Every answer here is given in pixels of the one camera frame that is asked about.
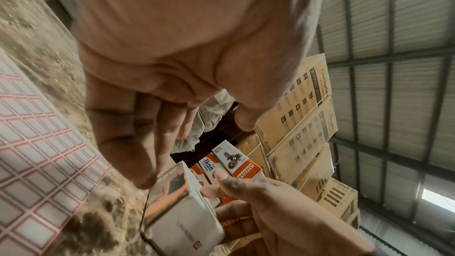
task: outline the red line pattern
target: red line pattern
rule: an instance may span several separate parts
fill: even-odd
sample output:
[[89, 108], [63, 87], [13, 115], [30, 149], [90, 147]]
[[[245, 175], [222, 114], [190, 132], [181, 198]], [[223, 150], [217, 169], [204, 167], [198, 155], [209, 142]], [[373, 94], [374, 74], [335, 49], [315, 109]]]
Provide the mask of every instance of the red line pattern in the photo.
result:
[[110, 166], [0, 50], [0, 251], [44, 252]]

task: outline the fingernail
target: fingernail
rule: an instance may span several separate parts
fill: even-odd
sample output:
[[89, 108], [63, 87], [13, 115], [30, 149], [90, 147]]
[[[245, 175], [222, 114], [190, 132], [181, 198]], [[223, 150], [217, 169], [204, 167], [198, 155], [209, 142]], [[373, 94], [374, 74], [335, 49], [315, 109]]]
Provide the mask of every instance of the fingernail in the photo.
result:
[[215, 175], [218, 178], [218, 180], [220, 180], [220, 181], [223, 181], [223, 180], [225, 180], [226, 178], [229, 177], [229, 174], [223, 168], [217, 168], [215, 170]]

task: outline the bright light opening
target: bright light opening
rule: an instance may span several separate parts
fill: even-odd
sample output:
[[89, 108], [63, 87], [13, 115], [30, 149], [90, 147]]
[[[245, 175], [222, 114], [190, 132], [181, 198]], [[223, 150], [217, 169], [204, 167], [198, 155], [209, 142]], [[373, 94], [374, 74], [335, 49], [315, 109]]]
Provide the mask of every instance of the bright light opening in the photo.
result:
[[422, 199], [455, 213], [455, 200], [448, 197], [444, 197], [438, 193], [424, 189]]

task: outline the human hand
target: human hand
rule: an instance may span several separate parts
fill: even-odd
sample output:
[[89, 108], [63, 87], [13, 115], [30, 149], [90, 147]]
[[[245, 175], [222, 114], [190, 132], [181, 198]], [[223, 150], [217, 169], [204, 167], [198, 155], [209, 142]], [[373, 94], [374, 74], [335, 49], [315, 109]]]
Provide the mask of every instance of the human hand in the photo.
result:
[[352, 227], [331, 215], [291, 186], [265, 178], [237, 179], [216, 171], [217, 185], [203, 187], [208, 198], [230, 196], [239, 200], [215, 209], [225, 227], [225, 242], [261, 233], [234, 251], [236, 256], [364, 256], [373, 246]]
[[322, 0], [77, 0], [72, 32], [98, 148], [149, 188], [198, 106], [225, 88], [254, 129], [289, 87]]

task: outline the red logo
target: red logo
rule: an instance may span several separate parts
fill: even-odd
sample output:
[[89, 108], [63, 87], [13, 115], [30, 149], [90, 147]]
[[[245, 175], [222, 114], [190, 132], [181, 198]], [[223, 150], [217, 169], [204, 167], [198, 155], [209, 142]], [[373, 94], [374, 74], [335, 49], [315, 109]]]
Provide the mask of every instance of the red logo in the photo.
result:
[[193, 244], [194, 250], [198, 250], [201, 246], [202, 246], [202, 244], [200, 243], [199, 240], [194, 242], [194, 244]]

